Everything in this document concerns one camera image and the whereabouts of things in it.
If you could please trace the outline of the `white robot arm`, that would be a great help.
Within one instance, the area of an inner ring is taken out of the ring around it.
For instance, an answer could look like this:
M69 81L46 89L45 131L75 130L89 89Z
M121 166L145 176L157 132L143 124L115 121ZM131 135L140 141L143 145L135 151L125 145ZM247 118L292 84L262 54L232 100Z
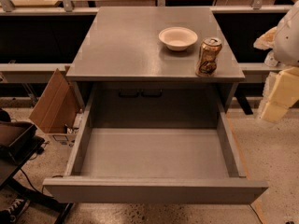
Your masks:
M299 1L278 25L253 43L256 49L271 49L273 58L285 65L279 73L270 73L263 88L258 121L278 122L299 100Z

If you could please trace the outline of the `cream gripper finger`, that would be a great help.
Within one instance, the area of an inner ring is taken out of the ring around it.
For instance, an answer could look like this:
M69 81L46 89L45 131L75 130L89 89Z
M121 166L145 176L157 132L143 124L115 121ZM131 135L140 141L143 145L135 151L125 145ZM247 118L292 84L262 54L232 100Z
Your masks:
M272 49L274 47L274 39L277 31L277 27L269 29L266 33L258 37L253 43L253 47L256 49Z
M299 68L271 72L265 81L260 119L275 123L299 100Z

